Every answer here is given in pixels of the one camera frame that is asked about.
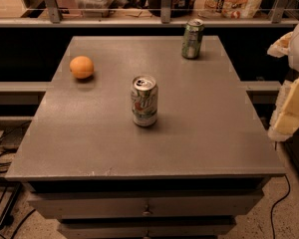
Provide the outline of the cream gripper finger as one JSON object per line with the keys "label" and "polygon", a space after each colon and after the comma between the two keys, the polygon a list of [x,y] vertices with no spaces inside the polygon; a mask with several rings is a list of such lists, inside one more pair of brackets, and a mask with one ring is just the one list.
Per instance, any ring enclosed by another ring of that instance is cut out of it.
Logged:
{"label": "cream gripper finger", "polygon": [[287,56],[291,36],[292,32],[283,35],[269,47],[267,54],[276,58]]}
{"label": "cream gripper finger", "polygon": [[285,81],[280,87],[272,113],[268,136],[274,141],[285,141],[299,128],[299,78]]}

